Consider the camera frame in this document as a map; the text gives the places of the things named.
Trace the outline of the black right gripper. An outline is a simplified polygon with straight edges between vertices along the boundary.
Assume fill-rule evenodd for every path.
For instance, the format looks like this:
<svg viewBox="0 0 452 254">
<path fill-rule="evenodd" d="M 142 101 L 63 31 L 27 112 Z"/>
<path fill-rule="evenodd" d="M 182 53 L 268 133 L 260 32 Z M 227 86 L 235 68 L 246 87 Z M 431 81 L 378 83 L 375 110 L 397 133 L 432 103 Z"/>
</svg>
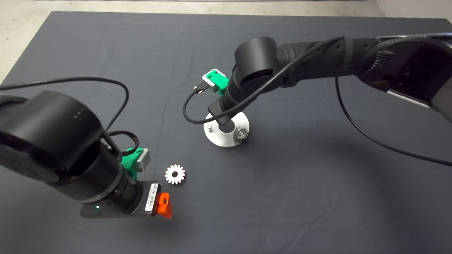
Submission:
<svg viewBox="0 0 452 254">
<path fill-rule="evenodd" d="M 220 125 L 225 125 L 239 113 L 239 108 L 234 109 L 238 105 L 239 102 L 232 99 L 218 98 L 208 106 L 208 112 Z"/>
</svg>

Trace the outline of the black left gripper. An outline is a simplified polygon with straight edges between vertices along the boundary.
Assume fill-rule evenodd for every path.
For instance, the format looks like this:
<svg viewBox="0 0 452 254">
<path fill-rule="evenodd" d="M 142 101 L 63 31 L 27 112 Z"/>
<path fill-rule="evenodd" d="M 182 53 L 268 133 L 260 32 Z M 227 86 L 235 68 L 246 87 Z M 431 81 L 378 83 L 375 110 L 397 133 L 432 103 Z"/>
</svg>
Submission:
<svg viewBox="0 0 452 254">
<path fill-rule="evenodd" d="M 82 205 L 83 218 L 173 217 L 169 193 L 161 193 L 157 181 L 128 180 L 92 204 Z"/>
</svg>

